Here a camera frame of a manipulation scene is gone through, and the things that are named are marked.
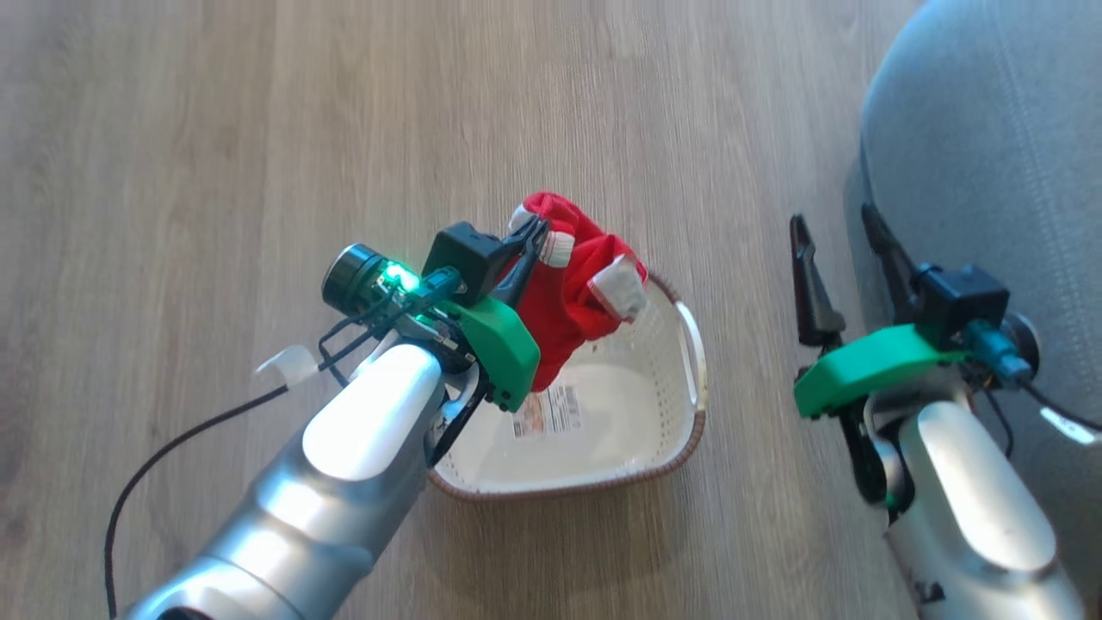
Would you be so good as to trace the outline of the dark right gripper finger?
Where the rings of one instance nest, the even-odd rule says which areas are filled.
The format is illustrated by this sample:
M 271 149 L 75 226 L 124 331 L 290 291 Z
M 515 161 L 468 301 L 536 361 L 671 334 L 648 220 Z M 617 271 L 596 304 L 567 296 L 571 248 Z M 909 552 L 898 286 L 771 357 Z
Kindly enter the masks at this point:
M 792 275 L 795 275 L 796 331 L 807 348 L 838 349 L 846 323 L 832 306 L 821 274 L 815 267 L 814 237 L 803 214 L 789 220 Z
M 916 264 L 892 232 L 875 204 L 862 205 L 861 221 L 869 249 L 879 260 L 882 275 L 887 286 L 892 322 L 912 323 L 919 311 Z

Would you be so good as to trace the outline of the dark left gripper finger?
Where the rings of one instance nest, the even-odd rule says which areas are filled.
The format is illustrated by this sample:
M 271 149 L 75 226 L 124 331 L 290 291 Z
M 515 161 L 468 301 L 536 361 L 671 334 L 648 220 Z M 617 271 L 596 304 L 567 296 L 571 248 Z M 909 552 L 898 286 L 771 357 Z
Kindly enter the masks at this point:
M 542 217 L 528 216 L 512 232 L 497 239 L 496 262 L 509 262 L 515 257 L 527 254 L 527 252 L 534 252 L 536 255 L 539 255 L 547 233 L 548 222 Z
M 504 278 L 493 287 L 493 300 L 499 300 L 508 307 L 519 306 L 520 301 L 523 298 L 523 293 L 526 293 L 529 286 L 530 278 L 534 274 L 534 267 L 539 262 L 542 248 L 539 255 L 536 255 L 534 252 L 527 252 L 527 254 L 514 258 L 514 262 L 505 272 Z

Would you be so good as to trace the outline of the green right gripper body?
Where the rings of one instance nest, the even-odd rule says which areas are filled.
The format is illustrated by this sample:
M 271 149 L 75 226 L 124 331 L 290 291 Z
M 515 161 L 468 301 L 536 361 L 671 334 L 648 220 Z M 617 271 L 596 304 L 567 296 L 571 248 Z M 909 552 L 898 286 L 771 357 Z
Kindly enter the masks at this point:
M 1026 323 L 1020 326 L 1024 342 L 987 320 L 971 320 L 944 348 L 912 323 L 873 331 L 822 353 L 796 377 L 796 410 L 803 418 L 838 417 L 855 401 L 908 383 L 941 365 L 979 365 L 1000 383 L 1015 388 L 1035 378 L 1040 368 L 1036 335 Z

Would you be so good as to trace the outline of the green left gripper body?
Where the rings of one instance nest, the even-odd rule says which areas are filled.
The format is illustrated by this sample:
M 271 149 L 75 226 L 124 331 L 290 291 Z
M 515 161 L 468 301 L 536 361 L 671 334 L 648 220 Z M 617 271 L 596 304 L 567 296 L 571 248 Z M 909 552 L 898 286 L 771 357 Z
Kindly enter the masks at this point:
M 417 275 L 366 244 L 350 244 L 323 281 L 323 302 L 344 318 L 322 341 L 328 342 L 349 325 L 361 326 L 363 335 L 338 353 L 323 349 L 322 368 L 346 385 L 348 378 L 338 372 L 337 361 L 361 342 L 377 340 L 378 353 L 393 342 L 413 342 L 436 357 L 449 376 L 479 369 L 487 385 L 484 400 L 515 412 L 534 384 L 539 346 L 509 305 L 511 289 L 461 300 L 468 291 L 456 260 Z

